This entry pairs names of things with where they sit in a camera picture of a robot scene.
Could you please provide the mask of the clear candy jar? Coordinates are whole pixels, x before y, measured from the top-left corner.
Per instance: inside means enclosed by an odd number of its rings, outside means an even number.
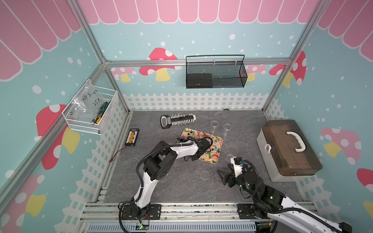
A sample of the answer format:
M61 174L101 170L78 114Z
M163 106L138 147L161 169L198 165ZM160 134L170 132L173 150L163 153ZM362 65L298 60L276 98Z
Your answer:
M225 131L230 131L232 129L232 125L229 124L229 123L226 123L226 124L224 124L223 128L224 128Z
M213 120L213 121L211 121L210 125L215 129L219 126L219 123L216 120Z

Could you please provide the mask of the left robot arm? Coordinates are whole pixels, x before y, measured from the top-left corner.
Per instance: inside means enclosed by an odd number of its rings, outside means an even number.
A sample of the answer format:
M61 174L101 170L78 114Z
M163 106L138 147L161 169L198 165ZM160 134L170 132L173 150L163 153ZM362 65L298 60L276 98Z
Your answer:
M213 145L213 139L204 136L195 139L191 136L178 138L177 143L169 144L165 141L159 142L155 148L143 157L136 166L136 174L140 179L137 193L130 201L119 203L119 220L132 217L143 220L149 214L152 194L157 183L163 179L174 162L180 158L198 160Z

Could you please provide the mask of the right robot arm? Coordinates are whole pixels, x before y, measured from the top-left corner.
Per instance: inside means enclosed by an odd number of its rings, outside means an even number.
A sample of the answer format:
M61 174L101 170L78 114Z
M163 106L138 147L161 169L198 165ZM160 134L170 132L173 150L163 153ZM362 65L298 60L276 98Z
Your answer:
M248 194L253 204L249 214L257 218L269 218L292 228L299 233L351 233L352 226L346 222L327 220L301 207L277 189L266 185L257 168L248 160L232 157L227 165L230 172L217 170L223 185L239 187Z

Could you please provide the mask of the brown plastic toolbox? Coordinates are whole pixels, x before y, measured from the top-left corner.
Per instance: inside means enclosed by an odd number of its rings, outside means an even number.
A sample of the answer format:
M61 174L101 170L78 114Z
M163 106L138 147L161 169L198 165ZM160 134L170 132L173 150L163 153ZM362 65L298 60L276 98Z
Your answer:
M273 182L296 182L322 169L314 150L295 120L269 120L257 143Z

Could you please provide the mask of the black parallel charging board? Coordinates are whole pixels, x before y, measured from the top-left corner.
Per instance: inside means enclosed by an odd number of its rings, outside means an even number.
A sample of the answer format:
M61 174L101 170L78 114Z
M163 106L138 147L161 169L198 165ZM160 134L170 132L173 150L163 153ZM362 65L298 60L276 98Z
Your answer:
M126 141L125 141L125 146L135 146L137 137L139 134L139 129L138 128L131 128L129 129Z

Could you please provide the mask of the black box in basket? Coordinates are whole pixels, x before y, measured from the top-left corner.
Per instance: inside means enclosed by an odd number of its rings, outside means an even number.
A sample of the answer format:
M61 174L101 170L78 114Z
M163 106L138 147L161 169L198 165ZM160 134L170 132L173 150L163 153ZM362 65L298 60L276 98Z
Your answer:
M212 74L211 73L191 73L186 76L186 88L212 88Z

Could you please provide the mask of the green tool in basket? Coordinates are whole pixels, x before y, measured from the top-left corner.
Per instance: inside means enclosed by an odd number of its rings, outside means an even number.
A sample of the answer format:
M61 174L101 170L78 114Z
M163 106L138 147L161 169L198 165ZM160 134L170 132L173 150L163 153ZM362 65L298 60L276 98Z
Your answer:
M97 116L91 121L91 124L99 124L105 111L107 110L109 106L108 102L105 102L99 109Z

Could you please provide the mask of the clear plastic zip bag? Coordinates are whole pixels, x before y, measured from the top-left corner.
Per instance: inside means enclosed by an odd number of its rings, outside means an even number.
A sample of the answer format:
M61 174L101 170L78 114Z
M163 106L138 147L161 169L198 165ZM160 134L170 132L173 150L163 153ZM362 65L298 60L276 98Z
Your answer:
M87 81L72 100L71 115L74 119L91 123L105 102L108 101L98 88L91 81Z

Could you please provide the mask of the black socket holder rail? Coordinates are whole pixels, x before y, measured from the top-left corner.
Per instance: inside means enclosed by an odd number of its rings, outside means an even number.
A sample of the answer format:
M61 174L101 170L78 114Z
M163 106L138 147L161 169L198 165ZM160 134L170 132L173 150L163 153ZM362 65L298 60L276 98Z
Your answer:
M195 114L176 114L176 115L163 115L160 119L162 129L168 129L171 126L179 126L193 123L196 120Z

